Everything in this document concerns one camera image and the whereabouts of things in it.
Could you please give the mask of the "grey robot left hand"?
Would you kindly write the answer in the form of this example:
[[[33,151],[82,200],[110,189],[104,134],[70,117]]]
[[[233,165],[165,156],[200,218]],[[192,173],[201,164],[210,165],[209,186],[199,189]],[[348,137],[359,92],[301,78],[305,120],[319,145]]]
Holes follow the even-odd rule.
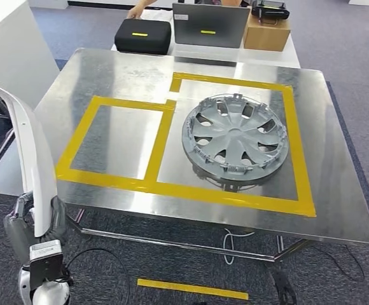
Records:
[[[41,237],[34,236],[34,227],[26,222],[24,216],[33,207],[32,191],[21,194],[14,209],[3,220],[5,232],[10,240],[13,250],[24,266],[30,265],[30,246],[52,240],[65,242],[67,230],[66,205],[55,196],[51,200],[51,224],[49,229]]]

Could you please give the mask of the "person's hand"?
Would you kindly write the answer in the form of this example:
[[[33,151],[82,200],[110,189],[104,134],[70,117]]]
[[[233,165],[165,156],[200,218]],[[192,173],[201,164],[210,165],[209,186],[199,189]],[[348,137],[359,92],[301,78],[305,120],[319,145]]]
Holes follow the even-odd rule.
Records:
[[[140,18],[142,14],[143,10],[144,10],[147,6],[148,6],[148,1],[147,0],[140,0],[136,3],[134,7],[129,10],[126,18],[128,19],[138,19]]]

